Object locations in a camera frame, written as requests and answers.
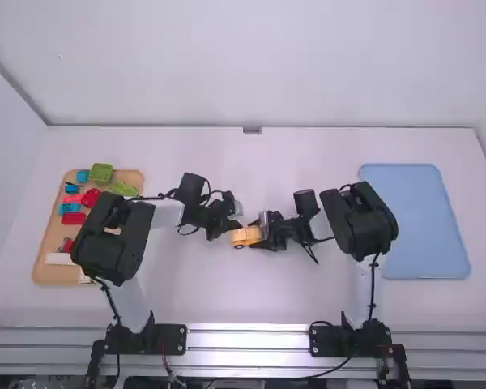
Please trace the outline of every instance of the red object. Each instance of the red object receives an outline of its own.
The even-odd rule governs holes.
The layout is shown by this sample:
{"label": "red object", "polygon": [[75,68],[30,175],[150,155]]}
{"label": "red object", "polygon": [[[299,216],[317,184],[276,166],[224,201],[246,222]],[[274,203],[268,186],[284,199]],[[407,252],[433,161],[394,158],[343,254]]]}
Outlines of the red object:
{"label": "red object", "polygon": [[62,224],[84,224],[87,216],[82,212],[68,212],[62,216]]}
{"label": "red object", "polygon": [[83,198],[83,194],[69,194],[63,198],[62,203],[81,203],[81,199]]}
{"label": "red object", "polygon": [[93,208],[96,205],[96,201],[100,196],[100,190],[96,188],[91,188],[86,194],[81,198],[81,204],[88,208]]}
{"label": "red object", "polygon": [[70,253],[70,249],[72,248],[72,244],[74,241],[70,239],[69,237],[65,238],[65,241],[63,242],[63,247],[62,250],[64,253]]}

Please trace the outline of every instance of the white tabletop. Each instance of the white tabletop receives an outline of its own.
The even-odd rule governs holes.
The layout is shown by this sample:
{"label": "white tabletop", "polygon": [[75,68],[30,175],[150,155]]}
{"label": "white tabletop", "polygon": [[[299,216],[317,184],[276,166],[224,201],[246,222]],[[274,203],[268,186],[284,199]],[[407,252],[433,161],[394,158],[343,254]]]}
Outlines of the white tabletop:
{"label": "white tabletop", "polygon": [[[486,160],[470,129],[264,128],[53,129],[23,193],[0,258],[0,325],[101,325],[109,318],[96,287],[39,287],[32,266],[68,169],[110,162],[140,169],[145,195],[176,187],[185,172],[232,190],[243,221],[263,209],[295,214],[292,193],[358,181],[364,163],[431,163],[441,171],[471,262],[466,280],[383,280],[390,327],[486,329]],[[157,320],[183,323],[337,321],[348,303],[350,257],[334,242],[315,247],[320,266],[295,243],[283,253],[234,250],[227,235],[151,234],[138,277]]]}

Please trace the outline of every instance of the black bracket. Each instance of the black bracket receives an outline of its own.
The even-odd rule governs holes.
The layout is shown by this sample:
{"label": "black bracket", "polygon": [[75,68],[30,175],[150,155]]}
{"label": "black bracket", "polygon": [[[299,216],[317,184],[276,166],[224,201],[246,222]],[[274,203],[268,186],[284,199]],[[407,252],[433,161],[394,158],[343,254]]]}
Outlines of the black bracket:
{"label": "black bracket", "polygon": [[340,326],[323,325],[309,328],[309,352],[315,358],[346,357]]}
{"label": "black bracket", "polygon": [[184,324],[148,324],[140,334],[123,326],[110,326],[104,339],[105,354],[184,355],[187,327]]}
{"label": "black bracket", "polygon": [[313,357],[347,357],[350,350],[354,357],[382,357],[382,347],[390,347],[390,329],[374,318],[361,328],[353,329],[343,316],[341,326],[330,323],[309,328],[309,351]]}

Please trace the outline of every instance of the blue block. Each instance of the blue block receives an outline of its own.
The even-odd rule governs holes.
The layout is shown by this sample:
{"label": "blue block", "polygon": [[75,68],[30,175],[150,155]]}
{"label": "blue block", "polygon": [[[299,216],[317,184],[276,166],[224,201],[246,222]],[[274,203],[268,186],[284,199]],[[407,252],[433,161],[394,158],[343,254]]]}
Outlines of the blue block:
{"label": "blue block", "polygon": [[85,182],[88,181],[88,174],[90,172],[88,170],[79,170],[77,172],[77,174],[75,175],[75,179],[77,182],[79,182],[80,184],[84,184]]}
{"label": "blue block", "polygon": [[80,203],[65,203],[59,206],[58,215],[61,216],[68,212],[79,212],[81,210]]}
{"label": "blue block", "polygon": [[79,193],[79,186],[74,184],[65,184],[65,193],[69,195],[76,195]]}

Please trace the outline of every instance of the colorful toy piece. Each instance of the colorful toy piece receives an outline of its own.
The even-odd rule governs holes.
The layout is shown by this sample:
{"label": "colorful toy piece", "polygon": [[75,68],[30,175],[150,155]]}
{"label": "colorful toy piece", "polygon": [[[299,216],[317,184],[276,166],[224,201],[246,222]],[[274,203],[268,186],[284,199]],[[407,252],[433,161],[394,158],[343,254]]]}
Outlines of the colorful toy piece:
{"label": "colorful toy piece", "polygon": [[88,179],[97,185],[108,185],[113,176],[113,166],[111,164],[94,164]]}
{"label": "colorful toy piece", "polygon": [[68,196],[63,197],[62,203],[81,203],[82,198],[82,194],[69,194]]}
{"label": "colorful toy piece", "polygon": [[75,180],[79,182],[80,184],[84,184],[85,182],[88,181],[88,174],[90,172],[88,170],[79,170],[75,174]]}
{"label": "colorful toy piece", "polygon": [[73,243],[74,241],[72,239],[70,239],[69,237],[65,237],[65,239],[63,239],[63,244],[58,249],[58,253],[70,253],[70,249],[72,248]]}
{"label": "colorful toy piece", "polygon": [[73,184],[72,182],[65,182],[65,193],[69,195],[76,195],[79,193],[79,189],[81,186]]}
{"label": "colorful toy piece", "polygon": [[62,216],[62,224],[84,224],[87,216],[82,212],[68,212]]}
{"label": "colorful toy piece", "polygon": [[121,196],[137,197],[139,195],[139,190],[137,188],[128,185],[123,181],[115,181],[109,186],[108,191]]}
{"label": "colorful toy piece", "polygon": [[96,201],[100,196],[100,190],[96,188],[91,188],[86,194],[81,198],[81,204],[87,208],[92,208],[96,205]]}
{"label": "colorful toy piece", "polygon": [[59,206],[58,215],[61,216],[68,212],[79,212],[81,210],[80,203],[64,203]]}

